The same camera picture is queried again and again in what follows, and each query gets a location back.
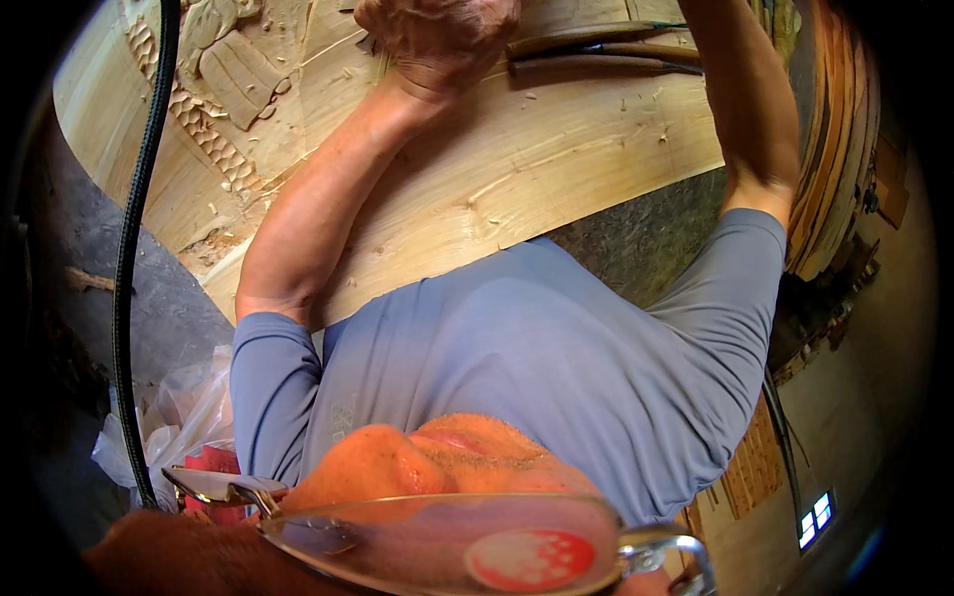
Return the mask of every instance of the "window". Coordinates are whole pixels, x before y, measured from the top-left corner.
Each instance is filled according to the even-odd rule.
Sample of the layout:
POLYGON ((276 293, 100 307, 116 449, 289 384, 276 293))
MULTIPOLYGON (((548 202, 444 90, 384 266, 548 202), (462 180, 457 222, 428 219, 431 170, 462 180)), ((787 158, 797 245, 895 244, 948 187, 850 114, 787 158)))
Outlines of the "window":
POLYGON ((821 498, 815 501, 812 510, 801 518, 801 537, 798 538, 798 548, 804 550, 832 519, 833 503, 830 494, 831 491, 828 491, 821 495, 821 498))

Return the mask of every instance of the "hand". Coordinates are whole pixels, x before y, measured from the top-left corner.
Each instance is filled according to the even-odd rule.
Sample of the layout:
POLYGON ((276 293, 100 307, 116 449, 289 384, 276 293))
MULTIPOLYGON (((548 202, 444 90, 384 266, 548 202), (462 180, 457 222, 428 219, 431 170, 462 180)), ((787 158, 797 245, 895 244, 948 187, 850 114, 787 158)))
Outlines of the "hand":
POLYGON ((473 87, 500 58, 521 0, 362 0, 355 21, 394 56, 402 88, 431 103, 473 87))

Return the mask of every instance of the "gray t-shirt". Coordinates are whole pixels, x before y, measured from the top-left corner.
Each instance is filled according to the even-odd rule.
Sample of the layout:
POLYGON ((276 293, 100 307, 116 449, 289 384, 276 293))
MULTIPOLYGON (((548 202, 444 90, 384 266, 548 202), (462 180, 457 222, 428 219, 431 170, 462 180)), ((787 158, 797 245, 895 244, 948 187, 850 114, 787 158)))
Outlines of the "gray t-shirt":
POLYGON ((295 484, 352 430, 445 414, 509 422, 581 470, 630 524, 670 520, 728 465, 763 375, 785 233, 735 209, 646 311, 537 238, 368 302, 325 333, 236 328, 246 473, 295 484))

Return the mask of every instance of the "forearm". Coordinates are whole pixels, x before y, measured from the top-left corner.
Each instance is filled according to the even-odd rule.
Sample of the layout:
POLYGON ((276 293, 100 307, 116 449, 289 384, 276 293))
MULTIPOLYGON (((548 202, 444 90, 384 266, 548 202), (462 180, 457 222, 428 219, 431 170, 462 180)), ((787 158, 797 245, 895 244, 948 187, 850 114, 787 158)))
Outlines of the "forearm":
POLYGON ((798 112, 781 60, 744 0, 679 6, 706 72, 729 175, 726 209, 751 206, 785 226, 798 185, 798 112))
POLYGON ((355 216, 404 144, 442 107, 389 75, 313 152, 265 216, 242 263, 236 318, 277 312, 308 325, 355 216))

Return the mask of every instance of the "lips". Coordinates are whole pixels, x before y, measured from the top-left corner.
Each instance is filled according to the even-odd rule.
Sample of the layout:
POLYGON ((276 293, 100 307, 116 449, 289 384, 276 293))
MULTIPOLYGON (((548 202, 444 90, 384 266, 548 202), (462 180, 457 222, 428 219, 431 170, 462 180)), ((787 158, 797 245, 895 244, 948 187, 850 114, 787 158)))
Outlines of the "lips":
POLYGON ((470 451, 479 455, 487 455, 487 450, 479 440, 476 440, 465 433, 459 433, 452 430, 417 430, 408 435, 408 437, 442 442, 444 444, 450 445, 451 447, 457 447, 458 449, 464 449, 465 451, 470 451))

